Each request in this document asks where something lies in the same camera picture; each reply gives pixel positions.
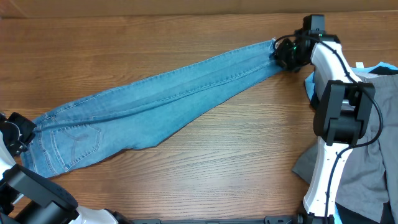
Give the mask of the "light blue denim jeans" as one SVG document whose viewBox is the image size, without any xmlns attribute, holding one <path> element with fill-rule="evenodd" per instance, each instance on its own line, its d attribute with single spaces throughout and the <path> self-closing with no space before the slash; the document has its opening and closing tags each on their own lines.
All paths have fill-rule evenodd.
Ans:
<svg viewBox="0 0 398 224">
<path fill-rule="evenodd" d="M 145 149 L 280 72 L 273 40 L 71 101 L 35 119 L 24 167 L 53 177 Z"/>
</svg>

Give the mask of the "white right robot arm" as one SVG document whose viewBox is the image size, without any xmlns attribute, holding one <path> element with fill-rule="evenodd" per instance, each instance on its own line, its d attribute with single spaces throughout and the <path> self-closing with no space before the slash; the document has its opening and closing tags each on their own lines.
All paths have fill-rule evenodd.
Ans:
<svg viewBox="0 0 398 224">
<path fill-rule="evenodd" d="M 273 56 L 286 70 L 312 64 L 319 104 L 313 119 L 318 154 L 310 187 L 294 223 L 334 223 L 335 198 L 346 162 L 361 147 L 372 110 L 381 115 L 375 89 L 353 73 L 335 35 L 290 34 L 279 37 Z"/>
</svg>

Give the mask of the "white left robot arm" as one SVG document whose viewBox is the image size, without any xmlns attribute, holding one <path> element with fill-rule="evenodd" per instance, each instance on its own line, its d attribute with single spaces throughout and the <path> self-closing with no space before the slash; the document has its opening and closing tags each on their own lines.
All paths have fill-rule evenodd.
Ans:
<svg viewBox="0 0 398 224">
<path fill-rule="evenodd" d="M 63 187 L 19 165 L 35 124 L 19 113 L 1 114 L 1 223 L 131 223 L 118 212 L 79 206 Z"/>
</svg>

